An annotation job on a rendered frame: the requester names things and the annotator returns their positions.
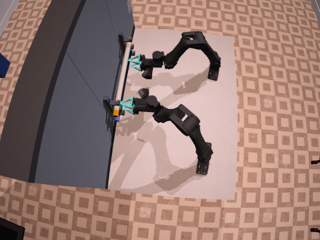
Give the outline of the grey panel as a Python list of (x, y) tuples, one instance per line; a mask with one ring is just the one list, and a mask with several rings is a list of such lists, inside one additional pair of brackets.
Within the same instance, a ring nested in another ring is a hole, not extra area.
[(52, 0), (20, 71), (0, 138), (0, 176), (108, 189), (131, 0)]

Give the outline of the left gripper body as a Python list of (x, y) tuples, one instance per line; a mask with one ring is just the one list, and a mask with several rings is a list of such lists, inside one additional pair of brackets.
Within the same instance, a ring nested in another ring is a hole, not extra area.
[(134, 105), (133, 110), (132, 110), (134, 115), (135, 114), (138, 115), (139, 112), (147, 112), (147, 103), (146, 103), (146, 105), (145, 104), (138, 104), (138, 98), (133, 97), (132, 105)]

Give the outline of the dark grey wall rack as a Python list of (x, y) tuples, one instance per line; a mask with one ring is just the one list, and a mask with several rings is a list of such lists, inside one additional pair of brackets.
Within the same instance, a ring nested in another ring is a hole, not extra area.
[[(133, 41), (133, 37), (131, 36), (130, 38), (124, 38), (123, 32), (119, 32), (118, 34), (119, 39), (120, 39), (120, 43), (121, 43), (121, 47), (123, 50), (123, 54), (125, 54), (125, 50), (126, 50), (126, 43), (125, 42), (132, 42)], [(134, 44), (131, 45), (131, 50), (134, 49)], [(132, 52), (131, 56), (135, 56), (135, 51)], [(104, 95), (103, 97), (103, 101), (105, 102), (105, 104), (107, 105), (107, 107), (109, 108), (110, 112), (113, 114), (114, 111), (114, 106), (120, 106), (119, 111), (121, 116), (125, 115), (125, 110), (123, 109), (123, 106), (120, 105), (120, 100), (110, 100), (108, 95)]]

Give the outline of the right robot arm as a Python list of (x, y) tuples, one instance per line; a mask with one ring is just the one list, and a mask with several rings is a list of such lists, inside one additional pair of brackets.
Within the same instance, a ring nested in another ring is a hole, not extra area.
[[(207, 78), (217, 81), (219, 69), (221, 67), (221, 58), (219, 57), (218, 53), (210, 47), (203, 33), (201, 31), (188, 31), (183, 32), (181, 36), (182, 38), (180, 39), (179, 43), (167, 55), (164, 54), (164, 51), (154, 51), (152, 53), (153, 61), (144, 60), (143, 66), (145, 71), (142, 73), (142, 77), (148, 80), (152, 80), (153, 67), (162, 68), (162, 65), (164, 65), (165, 69), (173, 69), (183, 53), (187, 49), (192, 48), (202, 50), (203, 53), (208, 57), (210, 66)], [(190, 38), (193, 38), (193, 40), (191, 40)], [(154, 62), (153, 66), (152, 62)]]

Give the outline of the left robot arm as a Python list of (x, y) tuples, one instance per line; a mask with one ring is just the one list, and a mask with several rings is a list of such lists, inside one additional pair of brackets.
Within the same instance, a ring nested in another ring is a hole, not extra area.
[[(200, 129), (200, 119), (193, 114), (183, 104), (173, 109), (168, 109), (158, 102), (157, 97), (154, 95), (149, 96), (149, 89), (142, 88), (139, 90), (140, 97), (138, 98), (138, 105), (147, 105), (147, 112), (154, 113), (152, 117), (158, 123), (165, 123), (171, 121), (178, 130), (185, 136), (190, 136), (196, 148), (198, 155), (196, 173), (207, 175), (209, 169), (209, 162), (212, 157), (212, 143), (205, 142)], [(188, 117), (182, 121), (184, 116)], [(200, 166), (200, 167), (199, 167)]]

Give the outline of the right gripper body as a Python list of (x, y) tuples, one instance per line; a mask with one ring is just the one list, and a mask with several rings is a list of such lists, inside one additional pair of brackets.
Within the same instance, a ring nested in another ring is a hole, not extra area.
[(154, 66), (153, 58), (145, 58), (145, 55), (144, 55), (144, 54), (143, 54), (143, 55), (140, 54), (139, 61), (141, 62), (141, 64), (140, 64), (140, 69), (141, 69), (141, 71), (142, 71), (142, 70), (145, 71), (144, 61), (152, 61), (152, 67)]

